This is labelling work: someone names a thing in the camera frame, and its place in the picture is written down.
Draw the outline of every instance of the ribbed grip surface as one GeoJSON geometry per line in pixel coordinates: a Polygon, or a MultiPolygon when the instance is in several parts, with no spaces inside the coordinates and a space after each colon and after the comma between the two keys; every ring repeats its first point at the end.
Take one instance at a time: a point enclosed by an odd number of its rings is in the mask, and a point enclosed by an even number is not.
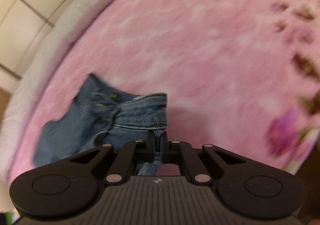
{"type": "Polygon", "coordinates": [[[205,186],[183,176],[132,176],[126,184],[108,187],[89,210],[63,221],[22,218],[17,225],[301,225],[291,216],[255,221],[226,209],[205,186]]]}

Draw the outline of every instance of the green object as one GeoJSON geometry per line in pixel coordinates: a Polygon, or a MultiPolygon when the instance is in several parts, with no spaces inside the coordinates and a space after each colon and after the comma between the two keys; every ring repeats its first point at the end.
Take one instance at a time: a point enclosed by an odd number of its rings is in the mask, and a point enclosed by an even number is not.
{"type": "Polygon", "coordinates": [[[109,98],[114,100],[115,102],[119,100],[119,95],[115,93],[108,94],[109,98]]]}
{"type": "Polygon", "coordinates": [[[312,127],[306,127],[299,132],[299,140],[303,140],[308,133],[312,130],[312,127]]]}
{"type": "Polygon", "coordinates": [[[5,221],[6,221],[7,225],[11,225],[12,224],[13,213],[6,212],[6,213],[4,213],[4,215],[5,215],[5,221]]]}

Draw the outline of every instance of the floor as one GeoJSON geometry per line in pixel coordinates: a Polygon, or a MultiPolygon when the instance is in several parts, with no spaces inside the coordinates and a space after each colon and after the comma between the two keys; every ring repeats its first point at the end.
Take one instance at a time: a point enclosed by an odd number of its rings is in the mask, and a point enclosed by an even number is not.
{"type": "Polygon", "coordinates": [[[320,151],[314,148],[296,174],[306,187],[307,198],[298,218],[307,223],[320,219],[320,151]]]}
{"type": "MultiPolygon", "coordinates": [[[[0,123],[4,110],[10,99],[10,94],[0,89],[0,123]]],[[[7,184],[0,182],[0,212],[12,210],[13,205],[9,200],[9,188],[7,184]]]]}
{"type": "Polygon", "coordinates": [[[0,0],[0,88],[15,91],[17,85],[11,83],[28,69],[42,40],[72,1],[0,0]]]}

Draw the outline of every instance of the metal pin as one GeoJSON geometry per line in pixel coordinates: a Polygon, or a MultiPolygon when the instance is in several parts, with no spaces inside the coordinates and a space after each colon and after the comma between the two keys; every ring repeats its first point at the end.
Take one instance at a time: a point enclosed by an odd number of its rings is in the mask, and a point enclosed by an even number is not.
{"type": "Polygon", "coordinates": [[[207,174],[203,174],[203,173],[195,176],[195,180],[197,182],[209,182],[210,179],[211,179],[210,176],[208,176],[207,174]]]}
{"type": "Polygon", "coordinates": [[[110,174],[106,177],[108,182],[120,182],[122,180],[122,176],[119,174],[110,174]]]}

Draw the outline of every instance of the jeans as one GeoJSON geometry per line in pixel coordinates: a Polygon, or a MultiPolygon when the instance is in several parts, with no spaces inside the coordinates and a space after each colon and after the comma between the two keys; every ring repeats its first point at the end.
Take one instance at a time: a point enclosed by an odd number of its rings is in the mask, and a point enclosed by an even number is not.
{"type": "MultiPolygon", "coordinates": [[[[138,96],[118,91],[90,74],[60,120],[47,122],[33,157],[39,167],[102,144],[121,148],[151,130],[161,136],[167,126],[165,93],[138,96]]],[[[154,175],[160,163],[146,163],[140,175],[154,175]]]]}

